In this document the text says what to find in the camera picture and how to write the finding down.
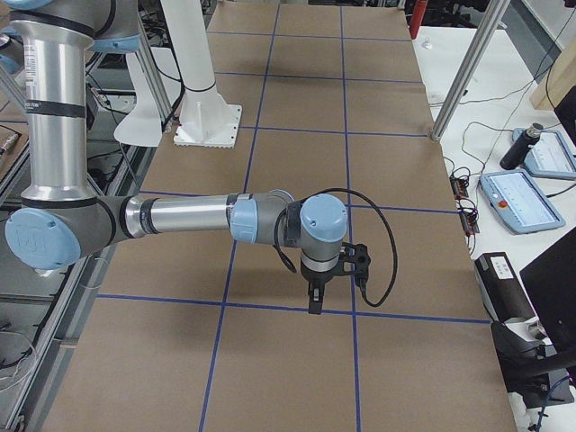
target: metal pole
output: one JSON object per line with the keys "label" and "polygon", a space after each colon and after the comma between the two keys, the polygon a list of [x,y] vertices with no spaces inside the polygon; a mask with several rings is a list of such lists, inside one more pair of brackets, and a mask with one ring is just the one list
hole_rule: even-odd
{"label": "metal pole", "polygon": [[0,67],[0,90],[2,90],[10,102],[12,102],[16,108],[18,108],[22,113],[26,113],[26,99],[24,98],[24,93],[20,87],[14,81],[3,67]]}
{"label": "metal pole", "polygon": [[432,140],[439,141],[442,138],[442,135],[444,134],[450,119],[452,119],[454,111],[458,107],[460,99],[462,99],[464,91],[466,90],[478,63],[480,62],[486,47],[488,47],[488,44],[492,39],[492,35],[496,31],[496,28],[502,19],[502,15],[506,12],[509,3],[510,0],[490,1],[488,10],[478,26],[476,34],[474,34],[474,39],[472,39],[472,43],[470,44],[470,47],[464,56],[464,60],[462,60],[462,64],[456,73],[452,87],[450,87],[450,91],[440,109],[440,113],[436,117],[434,127],[430,131],[430,138]]}
{"label": "metal pole", "polygon": [[[172,112],[172,106],[170,105],[168,94],[166,93],[164,83],[162,83],[162,78],[158,72],[156,62],[152,57],[152,51],[148,43],[148,36],[146,35],[146,31],[144,30],[144,25],[142,24],[140,17],[138,17],[138,26],[140,34],[140,47],[138,51],[136,51],[136,57],[142,66],[142,72],[144,72],[144,77],[146,78],[146,82],[150,87],[152,97],[154,97],[154,100],[156,101],[156,106],[158,108],[158,112],[160,113],[160,119],[164,124]],[[169,129],[169,127],[170,121],[167,121],[166,128]]]}

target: red cylinder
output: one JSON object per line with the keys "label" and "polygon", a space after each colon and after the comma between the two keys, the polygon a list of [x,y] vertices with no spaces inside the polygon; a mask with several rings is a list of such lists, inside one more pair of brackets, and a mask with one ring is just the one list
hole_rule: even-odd
{"label": "red cylinder", "polygon": [[428,7],[428,0],[417,0],[414,4],[414,11],[412,12],[412,18],[410,19],[410,37],[414,40],[418,36],[418,30],[424,19],[424,13]]}

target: white cable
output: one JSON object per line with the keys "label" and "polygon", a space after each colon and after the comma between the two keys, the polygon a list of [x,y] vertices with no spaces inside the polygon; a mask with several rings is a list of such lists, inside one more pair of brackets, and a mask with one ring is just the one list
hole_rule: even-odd
{"label": "white cable", "polygon": [[0,335],[13,335],[13,336],[19,336],[19,337],[23,338],[26,341],[26,343],[28,344],[28,346],[31,350],[31,356],[33,357],[32,364],[28,368],[28,371],[23,376],[21,376],[19,379],[16,379],[16,377],[17,377],[18,373],[20,372],[20,368],[22,366],[22,363],[24,361],[29,360],[31,357],[30,355],[27,355],[26,357],[23,357],[20,359],[20,361],[16,365],[15,371],[12,375],[0,377],[0,382],[11,381],[11,382],[9,382],[7,387],[2,387],[0,385],[0,393],[1,393],[1,392],[6,392],[6,391],[12,389],[16,385],[18,385],[22,381],[24,381],[26,378],[28,378],[28,376],[30,376],[30,374],[34,371],[36,364],[38,363],[38,353],[36,352],[36,348],[34,347],[32,342],[22,333],[18,333],[15,331],[1,331]]}

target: robotic arm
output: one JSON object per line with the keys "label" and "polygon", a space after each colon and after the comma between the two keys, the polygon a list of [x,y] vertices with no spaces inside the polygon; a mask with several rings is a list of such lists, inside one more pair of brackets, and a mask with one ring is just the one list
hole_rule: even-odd
{"label": "robotic arm", "polygon": [[[370,258],[343,243],[347,210],[320,193],[143,199],[96,196],[86,180],[85,52],[131,52],[139,46],[137,0],[4,0],[24,41],[31,186],[6,223],[11,250],[25,264],[56,269],[111,244],[183,230],[230,230],[238,241],[301,249],[309,312],[320,314],[325,284],[355,275],[365,288]],[[346,271],[345,263],[355,269]]]}

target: black cylinder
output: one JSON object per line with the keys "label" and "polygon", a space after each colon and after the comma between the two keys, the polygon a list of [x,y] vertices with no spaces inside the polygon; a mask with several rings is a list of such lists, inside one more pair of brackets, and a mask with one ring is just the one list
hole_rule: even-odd
{"label": "black cylinder", "polygon": [[524,130],[501,159],[500,166],[504,169],[514,169],[524,162],[528,152],[540,140],[543,128],[539,123],[532,123],[532,126]]}

